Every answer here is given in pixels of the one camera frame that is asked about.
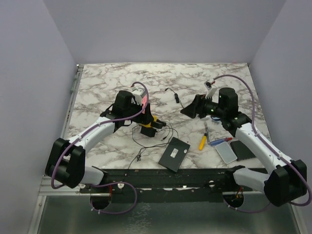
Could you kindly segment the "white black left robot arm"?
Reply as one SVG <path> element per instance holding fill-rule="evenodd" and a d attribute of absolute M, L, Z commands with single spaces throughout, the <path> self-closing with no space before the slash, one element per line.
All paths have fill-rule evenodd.
<path fill-rule="evenodd" d="M 121 90 L 115 102 L 91 126 L 68 140 L 58 138 L 54 142 L 45 174 L 69 188 L 86 184 L 96 192 L 103 192 L 108 185 L 105 172 L 86 166 L 86 155 L 126 121 L 145 125 L 153 120 L 147 91 L 142 88 L 133 88 L 130 92 Z"/>

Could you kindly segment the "black adapter with cord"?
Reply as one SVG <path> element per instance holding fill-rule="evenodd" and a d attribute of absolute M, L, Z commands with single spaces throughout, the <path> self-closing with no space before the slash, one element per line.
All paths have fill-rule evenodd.
<path fill-rule="evenodd" d="M 168 91 L 168 90 L 170 90 L 171 92 L 173 92 L 176 103 L 179 103 L 179 104 L 181 105 L 181 108 L 183 109 L 184 106 L 183 106 L 183 104 L 182 104 L 182 102 L 181 102 L 181 100 L 180 100 L 180 98 L 179 98 L 179 96 L 178 96 L 178 93 L 176 93 L 173 89 L 171 89 L 171 88 L 169 88 L 169 87 L 165 89 L 165 92 Z"/>

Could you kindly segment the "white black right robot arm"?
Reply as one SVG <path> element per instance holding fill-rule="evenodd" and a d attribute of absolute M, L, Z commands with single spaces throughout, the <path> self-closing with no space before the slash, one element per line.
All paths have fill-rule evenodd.
<path fill-rule="evenodd" d="M 312 194 L 307 183 L 306 164 L 282 153 L 257 130 L 252 120 L 239 111 L 238 96 L 233 88 L 221 88 L 218 102 L 205 95 L 196 95 L 191 104 L 180 112 L 190 118 L 219 118 L 222 127 L 241 141 L 265 167 L 266 174 L 244 166 L 230 168 L 224 178 L 228 190 L 249 187 L 262 192 L 276 207 Z"/>

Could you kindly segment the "pink power strip socket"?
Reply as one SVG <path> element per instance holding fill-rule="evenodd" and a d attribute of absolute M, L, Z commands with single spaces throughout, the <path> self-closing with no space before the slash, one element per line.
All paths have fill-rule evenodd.
<path fill-rule="evenodd" d="M 148 102 L 147 95 L 144 95 L 144 96 L 141 97 L 141 102 L 142 102 L 142 107 L 144 108 L 144 106 Z"/>

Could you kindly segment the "yellow plug adapter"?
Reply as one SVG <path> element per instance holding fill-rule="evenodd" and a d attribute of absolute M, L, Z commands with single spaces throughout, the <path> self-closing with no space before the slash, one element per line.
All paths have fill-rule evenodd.
<path fill-rule="evenodd" d="M 146 127 L 146 128 L 155 128 L 156 127 L 156 121 L 157 117 L 153 116 L 153 120 L 148 124 L 139 124 L 140 126 Z"/>

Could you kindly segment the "light blue cylinder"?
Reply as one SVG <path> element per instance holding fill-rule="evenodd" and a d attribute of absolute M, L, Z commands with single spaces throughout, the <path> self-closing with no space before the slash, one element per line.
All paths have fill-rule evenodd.
<path fill-rule="evenodd" d="M 211 116 L 211 119 L 212 119 L 213 121 L 220 121 L 220 118 L 218 118 L 218 117 L 213 117 L 213 116 Z"/>

